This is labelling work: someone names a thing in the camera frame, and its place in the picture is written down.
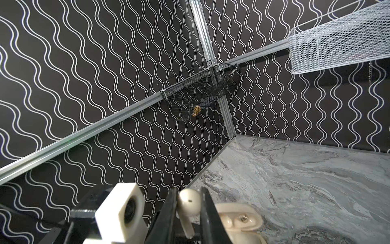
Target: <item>gray marble floor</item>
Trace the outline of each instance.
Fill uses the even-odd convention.
[[[237,136],[190,188],[243,202],[272,243],[390,243],[390,156]]]

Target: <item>white wire basket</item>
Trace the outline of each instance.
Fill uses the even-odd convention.
[[[289,36],[288,40],[292,74],[390,57],[390,0]]]

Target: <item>black wallpaper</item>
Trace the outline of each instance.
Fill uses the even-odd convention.
[[[208,1],[204,14],[219,61],[287,37],[299,24],[352,0]],[[305,30],[367,7],[365,0],[310,22]],[[303,75],[290,73],[288,50],[241,64],[241,83],[227,95],[239,134],[390,152],[390,59]]]
[[[6,0],[0,33],[0,167],[204,62],[184,0]],[[0,202],[59,222],[94,185],[137,182],[149,223],[227,140],[217,104],[175,122],[159,102],[1,185]],[[1,233],[16,243],[38,243],[50,228],[0,209]]]
[[[204,62],[184,0],[5,0],[0,33],[0,167]]]
[[[159,102],[1,185],[0,202],[59,222],[94,185],[137,182],[150,223],[169,189],[183,189],[227,140],[217,104],[186,123]],[[5,209],[0,216],[3,235],[17,243],[38,243],[51,228]]]

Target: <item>metal frame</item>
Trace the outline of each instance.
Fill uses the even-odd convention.
[[[192,15],[194,17],[195,24],[198,29],[204,57],[206,60],[211,60],[212,64],[214,65],[216,63],[216,57],[214,54],[209,31],[207,29],[206,19],[203,14],[202,4],[200,3],[200,0],[189,0],[189,2],[192,10]],[[233,124],[232,114],[230,113],[226,95],[224,95],[218,100],[218,104],[223,117],[223,123],[225,124],[227,130],[227,135],[229,138],[233,138],[235,135],[237,135],[237,133]]]
[[[52,159],[53,157],[69,150],[75,145],[97,135],[98,133],[116,125],[117,123],[129,118],[130,116],[152,106],[161,101],[161,93],[155,93],[135,104],[124,108],[98,122],[93,123],[59,141],[56,141],[36,152],[31,153],[15,162],[0,168],[0,185],[23,174],[24,172]]]
[[[256,49],[254,51],[248,52],[248,53],[243,54],[241,56],[229,59],[228,61],[225,61],[225,63],[232,64],[232,65],[241,64],[241,63],[248,62],[248,61],[251,61],[253,59],[257,59],[259,57],[263,57],[265,55],[286,49],[286,48],[289,48],[289,41],[287,38],[280,40],[280,41],[277,41],[275,43],[269,44],[265,47]]]
[[[202,4],[200,0],[189,0],[193,12],[194,20],[198,28],[200,41],[202,43],[204,56],[206,60],[211,60],[211,65],[216,63],[216,57],[213,51],[213,46],[207,30],[207,23],[203,15]],[[243,62],[256,59],[267,54],[277,52],[288,48],[288,40],[283,39],[265,47],[259,48],[244,55],[232,58],[225,63],[240,64]],[[44,163],[45,161],[65,152],[66,150],[80,144],[81,142],[97,135],[98,133],[112,127],[113,125],[133,116],[134,114],[152,106],[153,104],[163,99],[160,92],[157,92],[133,105],[124,108],[117,113],[114,113],[92,125],[89,125],[55,143],[52,143],[36,152],[33,152],[15,162],[12,162],[0,168],[0,185],[27,172],[28,170]],[[236,135],[236,130],[233,125],[232,115],[229,110],[226,96],[218,100],[223,121],[228,133],[228,137],[232,139]]]

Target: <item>white earbud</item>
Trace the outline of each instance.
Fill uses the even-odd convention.
[[[200,214],[200,194],[193,189],[180,191],[177,197],[177,214],[179,215],[184,234],[188,239],[195,235],[189,217]]]
[[[184,189],[180,191],[177,205],[187,217],[193,217],[200,214],[200,194],[193,189]]]

